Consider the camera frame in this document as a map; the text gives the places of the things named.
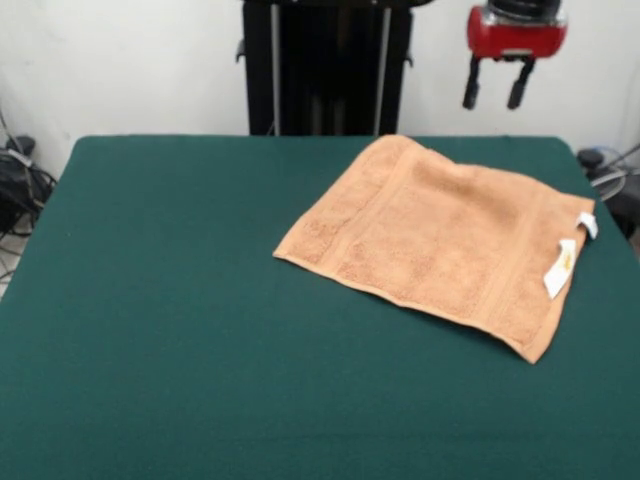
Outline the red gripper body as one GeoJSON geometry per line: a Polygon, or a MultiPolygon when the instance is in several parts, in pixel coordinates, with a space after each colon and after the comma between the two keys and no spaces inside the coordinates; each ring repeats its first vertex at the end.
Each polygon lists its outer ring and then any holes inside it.
{"type": "Polygon", "coordinates": [[[549,20],[525,22],[509,19],[488,5],[474,6],[467,22],[467,43],[480,59],[549,58],[561,48],[568,20],[556,13],[549,20]]]}

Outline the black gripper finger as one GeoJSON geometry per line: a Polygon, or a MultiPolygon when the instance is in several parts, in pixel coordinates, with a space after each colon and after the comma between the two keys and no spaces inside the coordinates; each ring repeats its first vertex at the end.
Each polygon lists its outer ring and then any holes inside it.
{"type": "Polygon", "coordinates": [[[526,58],[523,60],[523,66],[520,74],[514,82],[510,92],[510,96],[507,102],[508,109],[518,109],[520,107],[529,77],[534,70],[535,64],[535,58],[526,58]]]}
{"type": "Polygon", "coordinates": [[[479,74],[480,74],[481,58],[472,55],[469,65],[469,75],[464,92],[462,106],[465,109],[474,109],[479,93],[479,74]]]}

